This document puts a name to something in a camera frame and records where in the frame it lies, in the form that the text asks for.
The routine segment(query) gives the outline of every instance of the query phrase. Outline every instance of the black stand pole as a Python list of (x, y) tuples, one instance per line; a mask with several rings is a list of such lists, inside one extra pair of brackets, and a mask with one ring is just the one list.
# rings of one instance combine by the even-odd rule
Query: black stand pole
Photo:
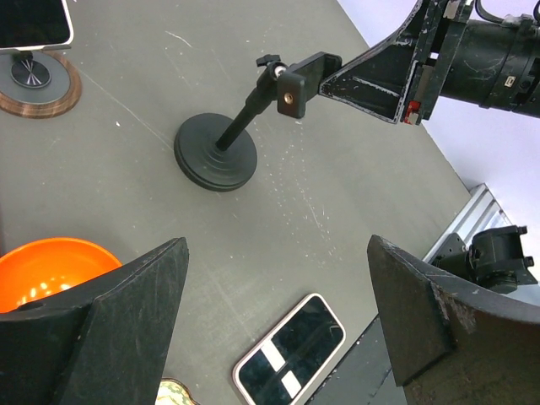
[(214, 192), (232, 192), (244, 186), (257, 168), (257, 148), (246, 131), (253, 119), (277, 98), (277, 81), (286, 66), (278, 56), (257, 60), (266, 66), (246, 105), (231, 120), (220, 114), (193, 116), (175, 138), (175, 157), (186, 176)]

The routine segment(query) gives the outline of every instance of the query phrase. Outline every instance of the wooden coaster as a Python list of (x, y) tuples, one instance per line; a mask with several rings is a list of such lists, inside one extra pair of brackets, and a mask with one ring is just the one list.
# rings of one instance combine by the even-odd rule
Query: wooden coaster
[[(0, 92), (0, 109), (16, 116), (40, 119), (60, 116), (70, 111), (77, 104), (83, 92), (83, 85), (76, 67), (56, 52), (43, 53), (56, 59), (66, 69), (70, 82), (67, 92), (58, 100), (42, 104), (23, 103)], [(54, 85), (54, 77), (49, 85)]]

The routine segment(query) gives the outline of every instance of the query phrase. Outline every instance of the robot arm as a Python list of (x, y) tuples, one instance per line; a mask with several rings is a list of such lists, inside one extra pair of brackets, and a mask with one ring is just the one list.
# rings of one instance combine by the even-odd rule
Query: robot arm
[[(475, 6), (486, 20), (470, 20)], [(394, 34), (346, 65), (318, 54), (289, 67), (278, 78), (278, 110), (300, 118), (318, 93), (385, 122), (419, 125), (444, 96), (540, 117), (539, 7), (534, 18), (500, 19), (480, 0), (418, 0)], [(321, 68), (329, 60), (330, 73)]]

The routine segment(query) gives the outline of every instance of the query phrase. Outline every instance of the black metal bracket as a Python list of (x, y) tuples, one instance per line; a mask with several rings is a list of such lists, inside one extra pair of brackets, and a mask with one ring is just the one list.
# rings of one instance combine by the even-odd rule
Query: black metal bracket
[(403, 25), (321, 84), (320, 95), (385, 122), (429, 119), (473, 2), (418, 0)]

